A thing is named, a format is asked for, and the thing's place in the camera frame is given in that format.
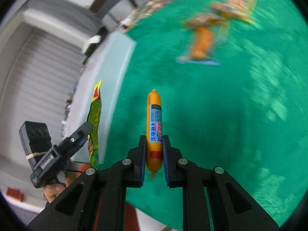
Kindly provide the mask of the person's left hand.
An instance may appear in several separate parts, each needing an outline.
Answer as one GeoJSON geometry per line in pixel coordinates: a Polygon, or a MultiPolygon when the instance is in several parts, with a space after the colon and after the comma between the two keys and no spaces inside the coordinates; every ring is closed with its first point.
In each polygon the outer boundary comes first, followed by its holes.
{"type": "Polygon", "coordinates": [[[76,173],[68,171],[66,173],[65,184],[50,184],[43,188],[43,194],[48,203],[51,203],[56,197],[61,194],[74,180],[76,179],[76,173]]]}

